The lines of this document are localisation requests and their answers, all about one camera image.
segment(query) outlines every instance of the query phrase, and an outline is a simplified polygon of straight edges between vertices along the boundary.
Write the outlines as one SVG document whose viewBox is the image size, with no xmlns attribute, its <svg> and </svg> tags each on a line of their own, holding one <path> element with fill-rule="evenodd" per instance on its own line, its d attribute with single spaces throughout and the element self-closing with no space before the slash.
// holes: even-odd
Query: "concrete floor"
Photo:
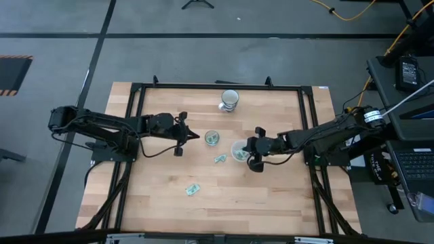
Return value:
<svg viewBox="0 0 434 244">
<path fill-rule="evenodd" d="M 308 0 L 210 0 L 211 10 L 186 1 L 118 1 L 109 33 L 398 33 L 405 25 L 397 4 L 375 4 L 354 22 L 342 22 Z M 367 3 L 325 1 L 343 16 Z M 412 2 L 412 12 L 420 8 Z M 0 1 L 0 33 L 99 33 L 109 1 Z M 85 107 L 103 112 L 113 81 L 327 85 L 336 112 L 357 94 L 368 74 L 366 60 L 383 55 L 392 40 L 324 39 L 106 39 Z M 50 138 L 50 109 L 75 104 L 96 39 L 0 39 L 0 54 L 33 55 L 16 97 L 0 97 L 0 147 L 27 156 L 0 163 L 0 236 L 32 232 L 60 143 Z M 376 92 L 365 103 L 381 106 Z M 84 143 L 77 136 L 76 143 Z M 72 230 L 83 194 L 90 153 L 73 147 L 48 232 Z M 383 187 L 354 182 L 364 234 L 429 243 L 434 225 L 418 223 L 406 207 L 391 215 Z"/>
</svg>

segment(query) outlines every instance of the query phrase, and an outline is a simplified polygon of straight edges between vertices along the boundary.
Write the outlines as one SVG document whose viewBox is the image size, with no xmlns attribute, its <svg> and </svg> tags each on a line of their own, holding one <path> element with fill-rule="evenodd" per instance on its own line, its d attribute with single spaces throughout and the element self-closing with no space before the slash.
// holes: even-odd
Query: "yellow cable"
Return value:
<svg viewBox="0 0 434 244">
<path fill-rule="evenodd" d="M 428 7 L 428 6 L 430 6 L 431 4 L 433 4 L 434 3 L 434 0 L 432 0 L 432 1 L 430 1 L 429 3 L 427 3 L 425 6 L 423 6 L 423 8 L 421 8 L 414 16 L 413 16 L 413 18 L 412 18 L 412 20 L 415 20 L 417 17 L 419 17 L 419 15 Z M 384 55 L 386 55 L 386 54 L 388 54 L 394 47 L 395 47 L 395 45 L 396 45 L 396 43 L 398 42 L 398 40 L 402 37 L 402 35 L 408 30 L 408 28 L 410 27 L 410 25 L 409 24 L 407 24 L 406 25 L 406 27 L 401 31 L 401 33 L 398 35 L 398 37 L 395 39 L 395 41 L 392 43 L 392 45 L 387 49 L 387 51 L 386 51 L 386 53 L 384 53 Z M 364 85 L 364 87 L 363 87 L 363 90 L 365 90 L 367 87 L 368 87 L 368 85 L 369 85 L 369 82 L 371 81 L 371 77 L 369 77 L 368 78 L 368 80 L 366 81 L 366 83 L 365 83 L 365 85 Z M 364 92 L 362 92 L 361 94 L 360 94 L 360 98 L 359 98 L 359 103 L 357 103 L 357 106 L 360 106 L 361 105 L 361 101 L 363 100 L 363 93 Z"/>
<path fill-rule="evenodd" d="M 322 3 L 322 2 L 320 2 L 320 1 L 318 1 L 318 0 L 311 0 L 312 2 L 314 2 L 314 3 L 318 3 L 318 4 L 320 4 L 320 5 L 322 5 L 323 7 L 325 7 L 326 9 L 328 9 L 328 10 L 331 10 L 331 7 L 329 7 L 329 6 L 327 6 L 325 3 Z M 335 11 L 332 11 L 332 13 L 336 16 L 336 17 L 338 17 L 338 18 L 340 18 L 341 20 L 344 20 L 344 21 L 352 21 L 352 20 L 355 20 L 355 19 L 357 19 L 358 17 L 360 17 L 366 10 L 368 10 L 375 2 L 376 2 L 377 0 L 373 0 L 372 2 L 371 2 L 371 4 L 369 4 L 362 12 L 360 12 L 359 14 L 357 14 L 356 16 L 354 16 L 354 17 L 352 17 L 352 18 L 343 18 L 342 16 L 340 16 L 338 13 L 336 13 Z"/>
</svg>

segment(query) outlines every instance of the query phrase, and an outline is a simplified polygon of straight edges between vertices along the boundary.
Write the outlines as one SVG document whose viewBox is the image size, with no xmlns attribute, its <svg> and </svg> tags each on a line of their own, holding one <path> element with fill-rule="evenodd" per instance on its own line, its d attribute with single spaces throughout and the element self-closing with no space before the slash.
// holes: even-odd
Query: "butcher block tabletop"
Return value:
<svg viewBox="0 0 434 244">
<path fill-rule="evenodd" d="M 131 83 L 113 83 L 106 114 L 125 116 Z M 296 91 L 238 90 L 239 103 L 232 113 L 218 109 L 222 89 L 147 88 L 142 115 L 188 113 L 186 124 L 200 139 L 189 140 L 182 157 L 170 150 L 155 158 L 139 153 L 132 166 L 121 230 L 133 232 L 183 232 L 264 235 L 318 235 L 309 169 L 302 153 L 279 166 L 265 165 L 263 173 L 248 169 L 231 156 L 231 145 L 255 136 L 261 126 L 267 136 L 302 129 Z M 326 87 L 313 87 L 319 123 L 334 118 Z M 309 125 L 309 102 L 304 99 Z M 133 106 L 132 116 L 137 106 Z M 204 135 L 220 134 L 216 146 L 208 146 Z M 146 154 L 153 155 L 175 145 L 173 140 L 143 138 Z M 214 157 L 226 154 L 225 162 Z M 279 162 L 287 155 L 267 157 Z M 113 162 L 104 162 L 89 174 L 77 227 L 87 224 L 104 203 L 113 172 Z M 357 231 L 359 218 L 350 180 L 339 167 L 328 167 L 332 196 L 342 215 Z M 186 188 L 200 185 L 192 196 Z M 117 203 L 109 226 L 114 226 Z M 327 208 L 323 204 L 326 230 L 330 231 Z"/>
</svg>

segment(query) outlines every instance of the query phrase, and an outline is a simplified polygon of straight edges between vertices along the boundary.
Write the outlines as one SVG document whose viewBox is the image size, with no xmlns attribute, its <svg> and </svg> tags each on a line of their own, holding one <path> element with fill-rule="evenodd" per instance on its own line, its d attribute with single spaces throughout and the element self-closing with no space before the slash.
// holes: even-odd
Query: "laptop keyboard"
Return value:
<svg viewBox="0 0 434 244">
<path fill-rule="evenodd" d="M 395 152 L 408 180 L 434 180 L 434 152 Z"/>
</svg>

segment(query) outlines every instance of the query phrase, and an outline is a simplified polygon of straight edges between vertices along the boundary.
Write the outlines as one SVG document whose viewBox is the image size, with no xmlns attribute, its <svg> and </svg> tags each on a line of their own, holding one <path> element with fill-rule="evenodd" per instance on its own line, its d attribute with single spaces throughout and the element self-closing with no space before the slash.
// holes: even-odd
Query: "white mug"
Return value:
<svg viewBox="0 0 434 244">
<path fill-rule="evenodd" d="M 222 93 L 222 102 L 218 105 L 221 111 L 232 112 L 237 107 L 239 101 L 238 92 L 226 90 Z"/>
</svg>

